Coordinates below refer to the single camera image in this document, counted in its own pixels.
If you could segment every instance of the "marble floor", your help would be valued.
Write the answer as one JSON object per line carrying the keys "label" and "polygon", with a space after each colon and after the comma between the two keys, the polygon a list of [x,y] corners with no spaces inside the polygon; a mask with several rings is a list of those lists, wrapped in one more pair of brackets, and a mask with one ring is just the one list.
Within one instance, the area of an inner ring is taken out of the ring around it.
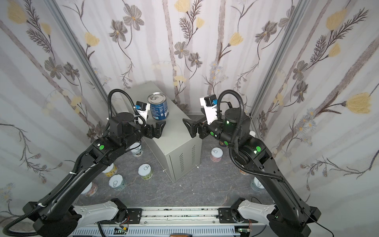
{"label": "marble floor", "polygon": [[[231,162],[227,148],[221,147],[211,136],[202,142],[198,168],[192,169],[174,184],[144,141],[142,146],[142,156],[134,157],[128,152],[115,161],[117,173],[127,182],[122,191],[109,187],[109,177],[100,174],[93,181],[98,185],[97,192],[92,197],[80,195],[76,205],[92,205],[118,198],[129,207],[230,206],[239,197],[256,197],[262,204],[273,204],[266,190],[257,192],[250,187],[254,176],[241,174]],[[214,147],[220,147],[224,152],[222,160],[217,163],[210,159]],[[144,163],[153,169],[153,176],[149,180],[143,180],[138,175],[138,167]]]}

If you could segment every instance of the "blue tin can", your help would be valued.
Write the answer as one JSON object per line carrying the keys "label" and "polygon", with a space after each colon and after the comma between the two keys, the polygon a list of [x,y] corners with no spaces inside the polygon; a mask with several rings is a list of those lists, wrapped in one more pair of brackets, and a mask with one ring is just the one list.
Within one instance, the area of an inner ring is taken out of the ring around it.
{"label": "blue tin can", "polygon": [[153,119],[165,120],[168,117],[168,107],[166,96],[161,92],[155,92],[147,98],[150,103],[150,111]]}

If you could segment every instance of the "gray metal box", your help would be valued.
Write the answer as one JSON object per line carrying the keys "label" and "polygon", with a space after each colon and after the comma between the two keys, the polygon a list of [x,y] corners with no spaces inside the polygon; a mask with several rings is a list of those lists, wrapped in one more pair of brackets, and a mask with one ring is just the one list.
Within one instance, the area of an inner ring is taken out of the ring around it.
{"label": "gray metal box", "polygon": [[[147,102],[147,97],[154,92],[162,92],[153,82],[134,86],[126,91],[136,101]],[[183,113],[168,97],[167,105],[169,115],[166,118],[162,136],[157,139],[143,139],[149,146],[150,150],[159,161],[164,171],[175,183],[179,178],[188,173],[191,169],[200,164],[200,152],[202,140],[197,135],[191,138],[186,126],[183,124],[183,118],[188,116]],[[127,102],[129,111],[132,111],[131,105]],[[152,118],[151,112],[148,113],[147,123],[155,126],[156,120]]]}

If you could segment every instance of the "wall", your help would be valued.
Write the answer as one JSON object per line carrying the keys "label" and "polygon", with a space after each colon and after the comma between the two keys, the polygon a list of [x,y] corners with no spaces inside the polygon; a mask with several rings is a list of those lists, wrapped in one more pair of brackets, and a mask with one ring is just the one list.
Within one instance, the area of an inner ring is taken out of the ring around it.
{"label": "wall", "polygon": [[[335,236],[376,236],[379,2],[311,1],[253,116]],[[331,236],[312,224],[312,236]]]}
{"label": "wall", "polygon": [[[0,1],[0,225],[71,171],[106,103],[41,1]],[[31,230],[30,225],[17,229]]]}
{"label": "wall", "polygon": [[200,97],[226,89],[250,110],[297,1],[57,3],[107,92],[154,81],[184,112],[201,113]]}

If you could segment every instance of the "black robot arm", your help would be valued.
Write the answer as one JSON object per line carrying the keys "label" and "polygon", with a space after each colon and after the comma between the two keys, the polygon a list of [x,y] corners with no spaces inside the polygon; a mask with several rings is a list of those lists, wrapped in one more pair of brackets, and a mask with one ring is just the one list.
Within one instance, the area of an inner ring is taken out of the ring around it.
{"label": "black robot arm", "polygon": [[[222,119],[220,103],[226,94],[237,98],[239,108],[227,109]],[[266,217],[271,229],[278,236],[309,236],[310,228],[307,223],[317,221],[321,212],[317,207],[310,207],[297,195],[285,180],[263,141],[250,135],[250,118],[244,112],[241,96],[233,90],[226,90],[218,99],[215,95],[210,95],[204,100],[206,108],[202,111],[211,114],[206,114],[198,121],[183,119],[191,137],[198,133],[204,139],[210,134],[216,140],[222,141],[228,146],[232,162],[242,171],[258,178],[275,202],[275,210]],[[233,206],[238,207],[243,200],[240,198]]]}
{"label": "black robot arm", "polygon": [[[110,92],[108,105],[111,95],[118,91],[115,89]],[[49,194],[38,202],[28,202],[23,207],[25,214],[6,225],[3,229],[4,234],[9,236],[68,236],[75,230],[78,220],[82,217],[80,213],[74,211],[72,206],[81,192],[118,157],[130,151],[131,149],[127,150],[130,145],[140,141],[144,136],[160,138],[166,124],[165,121],[159,121],[154,127],[146,124],[144,119],[143,125],[136,124],[135,117],[139,117],[136,112],[136,116],[126,112],[118,113],[114,117],[111,116],[111,112],[109,114],[110,119],[107,124],[109,129],[104,132],[103,137],[95,140],[79,155],[72,171]],[[33,227],[36,232],[21,233],[9,230],[10,227],[26,218],[34,221]]]}

